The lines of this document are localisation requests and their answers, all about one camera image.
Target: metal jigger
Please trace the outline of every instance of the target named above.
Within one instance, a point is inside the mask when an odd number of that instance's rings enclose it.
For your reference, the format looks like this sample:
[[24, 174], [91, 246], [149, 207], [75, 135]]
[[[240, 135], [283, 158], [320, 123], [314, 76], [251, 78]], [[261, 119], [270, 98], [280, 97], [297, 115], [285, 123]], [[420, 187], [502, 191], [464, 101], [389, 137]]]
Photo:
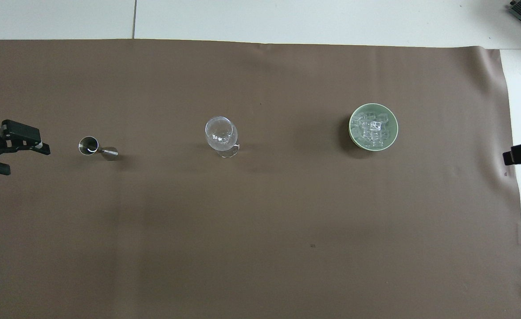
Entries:
[[116, 148], [102, 148], [98, 145], [98, 140], [92, 136], [86, 136], [79, 142], [79, 151], [83, 155], [92, 155], [100, 153], [107, 161], [116, 161], [118, 151]]

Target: clear glass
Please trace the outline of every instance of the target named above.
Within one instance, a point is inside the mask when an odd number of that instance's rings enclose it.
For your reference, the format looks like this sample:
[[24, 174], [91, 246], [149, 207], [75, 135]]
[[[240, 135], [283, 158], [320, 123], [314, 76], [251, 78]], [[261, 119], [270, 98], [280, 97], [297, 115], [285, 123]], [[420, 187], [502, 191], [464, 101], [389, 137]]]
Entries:
[[233, 157], [239, 151], [236, 126], [226, 117], [214, 117], [207, 121], [205, 137], [220, 157]]

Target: green bowl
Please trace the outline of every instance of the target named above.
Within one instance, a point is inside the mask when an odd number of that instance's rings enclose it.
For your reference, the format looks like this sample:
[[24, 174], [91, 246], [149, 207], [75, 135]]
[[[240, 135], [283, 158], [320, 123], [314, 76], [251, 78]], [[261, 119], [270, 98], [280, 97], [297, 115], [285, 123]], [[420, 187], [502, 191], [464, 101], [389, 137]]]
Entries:
[[[390, 131], [390, 137], [387, 140], [384, 140], [384, 145], [381, 148], [368, 148], [363, 145], [361, 145], [354, 137], [353, 133], [351, 132], [351, 120], [353, 117], [359, 113], [368, 113], [368, 112], [375, 112], [377, 115], [381, 113], [388, 114], [388, 123], [386, 124], [386, 127], [388, 127], [388, 130]], [[387, 149], [390, 147], [390, 145], [394, 144], [394, 141], [396, 141], [396, 137], [398, 137], [398, 121], [396, 120], [396, 117], [394, 116], [394, 113], [388, 109], [388, 107], [384, 105], [380, 105], [378, 103], [367, 103], [365, 105], [361, 105], [358, 107], [353, 114], [349, 117], [349, 136], [351, 136], [351, 139], [355, 144], [357, 144], [358, 147], [362, 149], [366, 149], [367, 151], [373, 151], [378, 152], [382, 151], [384, 149]]]

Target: glass base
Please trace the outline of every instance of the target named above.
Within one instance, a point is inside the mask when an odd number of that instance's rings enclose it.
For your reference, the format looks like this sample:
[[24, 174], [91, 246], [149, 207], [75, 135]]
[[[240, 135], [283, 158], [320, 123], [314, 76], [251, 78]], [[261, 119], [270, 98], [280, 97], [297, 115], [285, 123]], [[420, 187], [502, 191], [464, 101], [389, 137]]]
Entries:
[[217, 154], [219, 154], [220, 157], [229, 158], [229, 157], [235, 156], [236, 152], [239, 151], [239, 148], [240, 148], [240, 144], [235, 144], [233, 147], [231, 147], [230, 149], [228, 149], [226, 151], [216, 151], [216, 152], [217, 152]]

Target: bowl rim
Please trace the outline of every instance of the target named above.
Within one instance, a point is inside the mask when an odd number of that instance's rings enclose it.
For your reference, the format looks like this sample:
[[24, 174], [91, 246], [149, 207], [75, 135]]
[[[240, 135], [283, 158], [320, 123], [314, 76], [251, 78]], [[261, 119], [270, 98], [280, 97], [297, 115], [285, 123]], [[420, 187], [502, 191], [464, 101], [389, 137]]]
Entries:
[[[351, 119], [353, 118], [353, 116], [355, 115], [355, 113], [357, 113], [357, 111], [359, 109], [361, 109], [362, 107], [364, 106], [367, 106], [367, 105], [379, 105], [379, 106], [382, 106], [384, 107], [385, 109], [388, 109], [388, 111], [390, 112], [390, 114], [392, 114], [392, 117], [394, 117], [394, 121], [396, 122], [396, 134], [394, 134], [394, 139], [392, 140], [392, 143], [388, 144], [387, 147], [384, 147], [384, 148], [381, 148], [381, 149], [370, 149], [370, 148], [366, 148], [364, 147], [363, 145], [359, 144], [355, 138], [353, 137], [353, 133], [351, 133]], [[353, 143], [355, 143], [358, 147], [362, 148], [362, 149], [366, 149], [367, 151], [372, 151], [372, 152], [380, 152], [380, 151], [384, 151], [385, 149], [389, 148], [390, 146], [392, 146], [392, 144], [394, 144], [394, 142], [396, 142], [396, 139], [398, 138], [398, 119], [396, 119], [396, 115], [394, 115], [394, 112], [392, 110], [390, 110], [388, 107], [380, 104], [380, 103], [365, 103], [363, 105], [361, 105], [360, 107], [357, 107], [357, 109], [355, 109], [353, 111], [353, 113], [351, 113], [351, 116], [349, 117], [349, 123], [347, 125], [347, 129], [349, 131], [349, 136], [351, 137], [351, 140], [353, 141]]]

